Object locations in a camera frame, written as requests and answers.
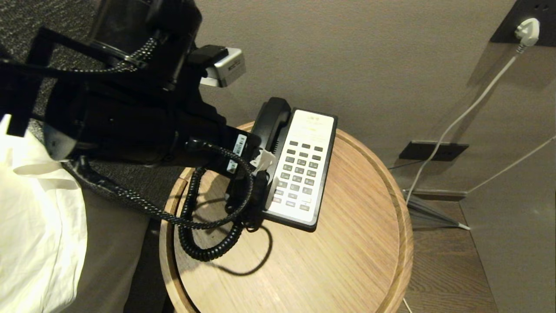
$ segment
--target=white cable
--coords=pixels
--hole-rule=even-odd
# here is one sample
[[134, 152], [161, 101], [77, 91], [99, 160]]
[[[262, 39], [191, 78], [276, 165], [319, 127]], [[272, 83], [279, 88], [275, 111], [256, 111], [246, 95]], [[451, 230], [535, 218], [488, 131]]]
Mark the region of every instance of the white cable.
[[556, 136], [548, 139], [547, 141], [543, 142], [540, 146], [536, 147], [535, 149], [533, 149], [533, 151], [529, 152], [528, 154], [522, 156], [521, 158], [519, 158], [519, 160], [511, 163], [510, 165], [508, 165], [505, 169], [499, 171], [498, 173], [496, 173], [494, 176], [490, 177], [489, 179], [485, 180], [484, 182], [478, 184], [477, 186], [473, 187], [471, 190], [467, 191], [467, 193], [471, 193], [474, 190], [476, 190], [477, 188], [481, 187], [482, 185], [488, 183], [489, 181], [493, 180], [494, 178], [500, 176], [501, 174], [503, 174], [504, 172], [506, 172], [507, 170], [509, 170], [510, 168], [518, 165], [519, 163], [521, 163], [521, 161], [525, 160], [526, 158], [530, 157], [531, 155], [533, 155], [535, 152], [539, 151], [540, 149], [542, 149], [544, 146], [546, 146], [547, 144], [549, 144], [552, 140], [556, 140]]
[[412, 310], [411, 310], [411, 309], [409, 308], [409, 304], [408, 304], [408, 302], [407, 302], [407, 301], [405, 301], [405, 298], [404, 298], [404, 304], [405, 304], [405, 307], [407, 307], [407, 308], [408, 308], [408, 311], [409, 311], [409, 313], [413, 313], [413, 311], [412, 311]]
[[417, 180], [419, 180], [419, 176], [421, 175], [421, 172], [423, 171], [423, 168], [425, 168], [425, 166], [428, 164], [428, 162], [431, 161], [434, 158], [434, 155], [438, 151], [438, 147], [440, 147], [440, 144], [442, 143], [442, 140], [444, 139], [444, 136], [446, 136], [446, 134], [450, 131], [450, 129], [452, 129], [452, 127], [454, 127], [457, 123], [459, 123], [459, 121], [461, 121], [466, 115], [468, 115], [469, 112], [471, 112], [485, 98], [485, 96], [488, 94], [490, 89], [492, 89], [494, 84], [496, 84], [496, 82], [498, 82], [500, 77], [502, 77], [502, 75], [515, 62], [515, 59], [517, 59], [518, 55], [519, 54], [513, 56], [510, 59], [510, 61], [508, 61], [508, 63], [500, 70], [500, 72], [496, 75], [496, 77], [494, 79], [492, 79], [490, 84], [486, 87], [486, 89], [479, 96], [479, 98], [477, 98], [475, 103], [473, 103], [465, 112], [463, 112], [463, 114], [461, 114], [455, 121], [453, 121], [452, 124], [450, 124], [450, 126], [448, 126], [448, 128], [446, 128], [446, 130], [442, 133], [442, 136], [440, 136], [440, 139], [438, 139], [438, 142], [436, 143], [436, 146], [434, 147], [433, 153], [430, 154], [429, 158], [419, 168], [419, 171], [417, 172], [417, 176], [415, 176], [415, 179], [413, 180], [413, 184], [411, 184], [411, 188], [409, 188], [408, 197], [405, 200], [406, 205], [409, 203], [409, 198], [411, 197], [411, 193], [413, 192], [413, 189], [415, 188], [415, 185], [417, 184]]

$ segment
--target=power outlet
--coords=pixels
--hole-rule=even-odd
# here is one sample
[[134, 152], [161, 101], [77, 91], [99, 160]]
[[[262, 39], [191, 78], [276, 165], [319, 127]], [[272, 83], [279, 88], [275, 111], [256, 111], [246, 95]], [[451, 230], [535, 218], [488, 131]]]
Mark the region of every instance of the power outlet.
[[490, 41], [519, 43], [515, 29], [528, 18], [540, 22], [539, 41], [536, 46], [556, 47], [556, 1], [517, 0]]
[[[398, 158], [405, 160], [427, 160], [433, 153], [435, 141], [415, 141], [410, 142], [400, 153]], [[469, 145], [442, 143], [434, 155], [433, 161], [450, 162], [465, 151]]]

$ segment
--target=white bedsheet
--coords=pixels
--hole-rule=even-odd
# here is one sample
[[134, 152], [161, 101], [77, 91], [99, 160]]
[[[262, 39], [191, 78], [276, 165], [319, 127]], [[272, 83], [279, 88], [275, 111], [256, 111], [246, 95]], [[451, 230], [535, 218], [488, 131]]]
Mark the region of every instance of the white bedsheet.
[[8, 119], [0, 123], [0, 312], [58, 312], [75, 299], [85, 259], [81, 187], [32, 134], [6, 135]]

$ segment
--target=wooden tabletop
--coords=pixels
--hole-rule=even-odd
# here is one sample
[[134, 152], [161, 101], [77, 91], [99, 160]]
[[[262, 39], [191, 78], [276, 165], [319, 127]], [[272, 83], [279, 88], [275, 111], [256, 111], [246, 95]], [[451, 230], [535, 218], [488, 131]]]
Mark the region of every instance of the wooden tabletop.
[[[239, 127], [250, 130], [252, 123]], [[166, 210], [181, 210], [191, 176], [176, 182]], [[225, 216], [228, 180], [202, 179], [197, 221]], [[396, 182], [362, 143], [338, 130], [317, 229], [307, 233], [264, 221], [211, 262], [182, 250], [177, 228], [162, 222], [160, 261], [177, 312], [395, 312], [409, 283], [413, 233]], [[194, 231], [201, 247], [226, 231]]]

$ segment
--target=wooden floor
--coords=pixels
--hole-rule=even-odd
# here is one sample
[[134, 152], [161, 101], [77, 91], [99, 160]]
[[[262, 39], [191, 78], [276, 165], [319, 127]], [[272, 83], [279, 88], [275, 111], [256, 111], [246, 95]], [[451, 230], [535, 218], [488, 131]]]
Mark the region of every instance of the wooden floor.
[[[457, 221], [465, 221], [459, 203], [431, 203]], [[413, 313], [498, 312], [469, 231], [416, 229], [413, 235], [413, 272], [405, 294]], [[406, 312], [402, 302], [398, 313]]]

